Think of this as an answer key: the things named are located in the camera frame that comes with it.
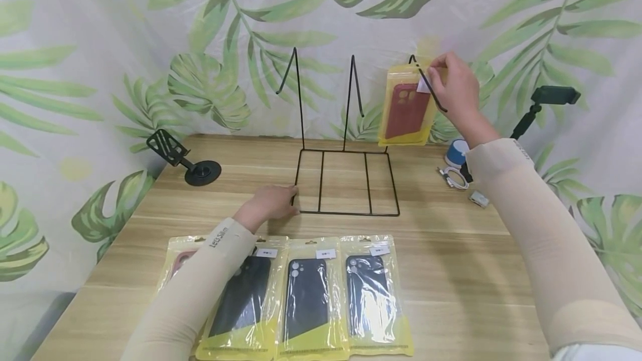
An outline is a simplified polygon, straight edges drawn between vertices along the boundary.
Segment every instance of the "pink phone case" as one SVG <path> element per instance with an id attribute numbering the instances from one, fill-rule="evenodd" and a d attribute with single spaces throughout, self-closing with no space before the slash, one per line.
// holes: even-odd
<path id="1" fill-rule="evenodd" d="M 418 84 L 397 84 L 392 91 L 386 138 L 417 133 L 424 123 L 430 95 L 417 92 Z"/>

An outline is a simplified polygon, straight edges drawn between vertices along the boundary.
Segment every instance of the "wooden table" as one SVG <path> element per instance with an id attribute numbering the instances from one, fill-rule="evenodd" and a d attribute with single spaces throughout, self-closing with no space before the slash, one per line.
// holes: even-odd
<path id="1" fill-rule="evenodd" d="M 223 174 L 190 187 L 183 168 L 167 167 L 60 317 L 34 360 L 118 360 L 155 294 L 168 239 L 206 235 L 264 184 L 292 184 L 300 140 L 195 135 L 189 159 L 214 159 Z M 372 144 L 349 143 L 349 149 Z M 307 140 L 308 148 L 340 149 L 341 142 Z M 270 222 L 259 234 L 292 238 L 350 234 L 394 235 L 403 310 L 418 360 L 545 360 L 547 349 L 518 248 L 493 208 L 469 192 L 448 188 L 435 171 L 441 146 L 393 147 L 399 217 L 302 214 Z M 304 153 L 300 205 L 318 205 L 320 154 Z M 390 173 L 368 155 L 373 210 L 396 209 Z M 322 210 L 368 212 L 363 155 L 324 157 Z M 373 357 L 372 360 L 401 357 Z"/>

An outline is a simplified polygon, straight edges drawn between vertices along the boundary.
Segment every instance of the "packaged phone case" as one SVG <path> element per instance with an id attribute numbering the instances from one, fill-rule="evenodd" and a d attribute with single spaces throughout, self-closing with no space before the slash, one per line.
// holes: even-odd
<path id="1" fill-rule="evenodd" d="M 338 238 L 290 240 L 278 361 L 349 358 L 344 287 Z"/>
<path id="2" fill-rule="evenodd" d="M 417 92 L 420 78 L 415 63 L 388 70 L 379 146 L 426 145 L 437 108 L 430 94 Z"/>
<path id="3" fill-rule="evenodd" d="M 167 252 L 165 255 L 165 265 L 162 268 L 162 273 L 160 280 L 156 285 L 156 291 L 159 292 L 172 277 L 178 272 L 183 264 L 185 264 L 192 255 L 202 246 L 205 238 L 202 236 L 181 236 L 181 237 L 172 237 L 169 239 L 169 244 L 167 246 Z M 192 348 L 191 356 L 194 356 L 198 344 L 200 342 L 200 337 L 202 333 L 198 333 L 197 341 L 194 343 Z"/>
<path id="4" fill-rule="evenodd" d="M 196 352 L 199 360 L 274 359 L 288 240 L 258 239 L 207 319 Z"/>
<path id="5" fill-rule="evenodd" d="M 341 238 L 351 354 L 413 355 L 392 236 Z"/>

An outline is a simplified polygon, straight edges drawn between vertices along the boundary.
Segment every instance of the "black phone case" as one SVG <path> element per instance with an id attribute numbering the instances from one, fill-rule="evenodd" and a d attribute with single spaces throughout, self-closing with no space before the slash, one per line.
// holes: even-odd
<path id="1" fill-rule="evenodd" d="M 380 324 L 393 318 L 386 269 L 381 256 L 352 255 L 346 271 L 350 335 L 365 336 L 371 332 L 371 319 Z"/>
<path id="2" fill-rule="evenodd" d="M 261 322 L 270 278 L 270 259 L 249 256 L 225 286 L 210 337 Z"/>
<path id="3" fill-rule="evenodd" d="M 328 276 L 325 260 L 292 260 L 288 264 L 283 340 L 328 323 Z"/>

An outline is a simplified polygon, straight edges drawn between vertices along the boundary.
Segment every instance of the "leaf print backdrop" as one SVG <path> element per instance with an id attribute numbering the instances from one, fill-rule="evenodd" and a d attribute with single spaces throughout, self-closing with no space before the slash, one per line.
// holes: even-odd
<path id="1" fill-rule="evenodd" d="M 0 0 L 0 358 L 27 360 L 153 183 L 153 130 L 375 140 L 387 69 L 454 49 L 642 318 L 642 0 Z M 355 54 L 364 116 L 346 115 Z M 430 141 L 459 136 L 438 115 Z"/>

